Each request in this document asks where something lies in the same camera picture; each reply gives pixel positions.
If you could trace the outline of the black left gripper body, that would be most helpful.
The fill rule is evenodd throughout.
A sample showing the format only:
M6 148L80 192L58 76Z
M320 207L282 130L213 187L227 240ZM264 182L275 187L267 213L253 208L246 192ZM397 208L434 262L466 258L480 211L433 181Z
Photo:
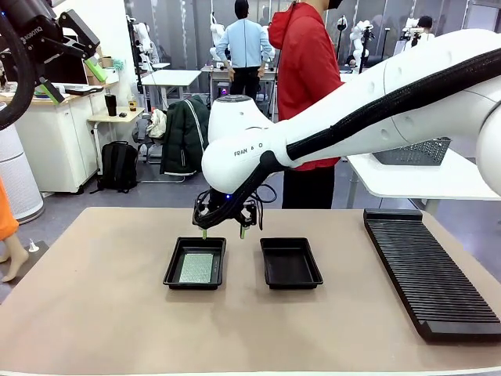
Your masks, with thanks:
M57 54L48 39L61 42L62 28L57 23L52 1L12 0L5 2L5 17L36 63L44 63Z

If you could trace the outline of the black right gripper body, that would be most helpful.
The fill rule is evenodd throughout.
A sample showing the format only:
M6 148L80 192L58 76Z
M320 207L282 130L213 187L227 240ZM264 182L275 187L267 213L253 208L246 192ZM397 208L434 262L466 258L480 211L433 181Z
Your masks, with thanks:
M234 197L210 188L198 195L195 200L195 225L217 226L225 220L234 219L241 226L255 226L258 222L256 200Z

